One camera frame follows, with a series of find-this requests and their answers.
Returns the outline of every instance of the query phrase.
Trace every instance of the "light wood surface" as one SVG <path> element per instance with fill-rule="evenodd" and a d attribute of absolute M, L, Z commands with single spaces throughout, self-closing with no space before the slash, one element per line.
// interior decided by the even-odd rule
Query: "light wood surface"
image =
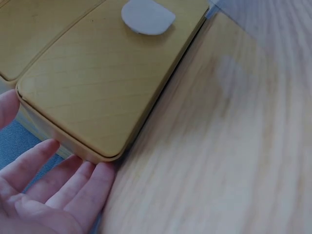
<path fill-rule="evenodd" d="M 80 143 L 81 150 L 73 150 L 79 156 L 96 155 L 92 161 L 111 160 L 127 147 L 208 10 L 206 0 L 159 0 L 176 20 L 164 34 L 145 36 L 123 23 L 126 2 L 105 1 L 18 83 L 30 112 L 59 127 L 57 139 L 66 133 Z"/>
<path fill-rule="evenodd" d="M 261 38 L 222 13 L 204 24 L 118 172 L 100 233 L 312 233 L 310 21 L 274 14 Z"/>
<path fill-rule="evenodd" d="M 14 80 L 46 48 L 104 0 L 0 1 L 0 74 Z"/>

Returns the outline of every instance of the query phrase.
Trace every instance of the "wooden table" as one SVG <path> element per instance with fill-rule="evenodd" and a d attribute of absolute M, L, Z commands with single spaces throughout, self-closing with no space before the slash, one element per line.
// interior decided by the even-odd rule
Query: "wooden table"
<path fill-rule="evenodd" d="M 206 21 L 118 172 L 100 233 L 312 233 L 312 19 L 295 10 L 270 18 L 294 22 L 271 50 L 222 13 Z"/>

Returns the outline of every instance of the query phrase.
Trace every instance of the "finger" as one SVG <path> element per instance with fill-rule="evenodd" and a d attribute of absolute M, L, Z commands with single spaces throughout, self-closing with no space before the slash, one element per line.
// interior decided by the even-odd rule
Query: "finger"
<path fill-rule="evenodd" d="M 26 194 L 35 201 L 45 203 L 72 177 L 81 164 L 82 159 L 78 156 L 67 158 L 31 186 Z"/>
<path fill-rule="evenodd" d="M 15 90 L 0 95 L 0 129 L 13 121 L 20 108 L 20 102 Z"/>
<path fill-rule="evenodd" d="M 41 142 L 3 168 L 0 177 L 21 193 L 58 148 L 59 143 L 56 140 Z"/>
<path fill-rule="evenodd" d="M 88 232 L 98 213 L 104 206 L 109 190 L 114 180 L 115 172 L 112 165 L 99 163 L 94 169 L 89 181 L 83 186 L 64 210 L 69 212 Z"/>
<path fill-rule="evenodd" d="M 55 209 L 63 209 L 88 182 L 94 168 L 94 164 L 84 162 L 64 186 L 45 204 Z"/>

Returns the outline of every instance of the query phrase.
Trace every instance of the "yellow box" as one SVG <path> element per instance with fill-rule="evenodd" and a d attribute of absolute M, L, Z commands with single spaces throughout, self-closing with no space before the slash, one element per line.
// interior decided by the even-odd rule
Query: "yellow box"
<path fill-rule="evenodd" d="M 17 2 L 25 1 L 9 1 L 0 15 L 13 2 L 20 7 Z M 38 31 L 29 34 L 41 35 L 34 49 L 33 40 L 17 42 L 29 47 L 21 58 L 13 52 L 14 59 L 5 63 L 0 55 L 0 71 L 19 79 L 24 116 L 40 135 L 56 138 L 70 152 L 94 163 L 115 160 L 131 145 L 209 7 L 206 0 L 157 0 L 175 13 L 176 20 L 163 35 L 145 36 L 122 22 L 126 2 L 93 0 L 91 7 L 78 4 L 75 14 L 66 16 L 62 9 L 70 9 L 70 4 L 64 1 L 33 0 L 40 16 L 52 4 L 58 17 L 50 12 L 42 16 L 45 21 L 40 21 Z M 43 32 L 43 25 L 50 28 L 57 19 L 61 27 Z"/>

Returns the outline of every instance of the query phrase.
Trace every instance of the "blue surface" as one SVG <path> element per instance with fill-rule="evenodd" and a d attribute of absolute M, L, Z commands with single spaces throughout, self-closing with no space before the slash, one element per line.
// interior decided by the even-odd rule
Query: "blue surface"
<path fill-rule="evenodd" d="M 0 131 L 0 169 L 14 161 L 19 155 L 34 147 L 39 142 L 40 140 L 38 138 L 14 120 L 9 126 Z M 29 186 L 62 161 L 63 158 L 54 155 L 39 171 Z M 99 221 L 100 215 L 90 233 L 96 232 Z"/>

